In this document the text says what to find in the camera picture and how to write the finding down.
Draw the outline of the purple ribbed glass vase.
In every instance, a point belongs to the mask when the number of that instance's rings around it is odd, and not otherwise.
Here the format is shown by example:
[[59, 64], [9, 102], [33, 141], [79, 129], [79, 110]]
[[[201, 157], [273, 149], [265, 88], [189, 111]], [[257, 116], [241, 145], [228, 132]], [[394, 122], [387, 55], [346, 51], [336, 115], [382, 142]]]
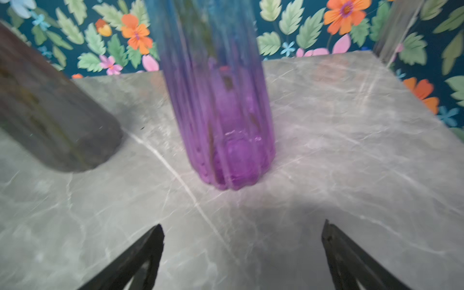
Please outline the purple ribbed glass vase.
[[276, 155], [249, 1], [147, 1], [188, 159], [220, 190], [252, 186]]

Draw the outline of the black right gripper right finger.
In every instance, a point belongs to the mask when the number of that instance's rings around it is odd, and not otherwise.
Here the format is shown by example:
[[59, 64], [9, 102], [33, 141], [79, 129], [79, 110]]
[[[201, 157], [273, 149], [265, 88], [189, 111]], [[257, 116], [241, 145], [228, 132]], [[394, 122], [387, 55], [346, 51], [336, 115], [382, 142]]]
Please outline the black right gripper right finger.
[[336, 290], [411, 290], [329, 220], [321, 241]]

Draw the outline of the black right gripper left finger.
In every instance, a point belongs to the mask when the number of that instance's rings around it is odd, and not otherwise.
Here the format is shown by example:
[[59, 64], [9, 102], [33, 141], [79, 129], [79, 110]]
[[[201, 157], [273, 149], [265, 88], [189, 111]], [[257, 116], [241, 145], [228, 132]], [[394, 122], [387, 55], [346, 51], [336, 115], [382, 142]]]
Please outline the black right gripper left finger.
[[152, 290], [164, 250], [163, 227], [158, 224], [80, 290]]

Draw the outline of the smoky brown ribbed glass vase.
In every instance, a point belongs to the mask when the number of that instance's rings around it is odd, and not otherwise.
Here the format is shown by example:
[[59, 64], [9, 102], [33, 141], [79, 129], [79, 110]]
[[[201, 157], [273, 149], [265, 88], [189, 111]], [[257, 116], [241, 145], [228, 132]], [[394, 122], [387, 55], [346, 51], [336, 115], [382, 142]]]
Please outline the smoky brown ribbed glass vase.
[[122, 143], [118, 120], [1, 25], [1, 129], [45, 166], [85, 172]]

